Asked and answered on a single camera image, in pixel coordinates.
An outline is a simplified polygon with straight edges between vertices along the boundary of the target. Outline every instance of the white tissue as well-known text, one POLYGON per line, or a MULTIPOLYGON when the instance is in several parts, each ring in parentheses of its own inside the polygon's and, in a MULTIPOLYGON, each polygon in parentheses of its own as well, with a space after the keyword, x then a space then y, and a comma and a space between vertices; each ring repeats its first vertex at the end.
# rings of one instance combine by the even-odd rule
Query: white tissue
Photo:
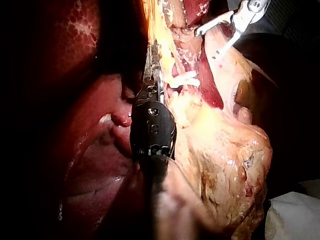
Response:
POLYGON ((320 200, 289 192, 270 200, 265 240, 320 240, 320 200))

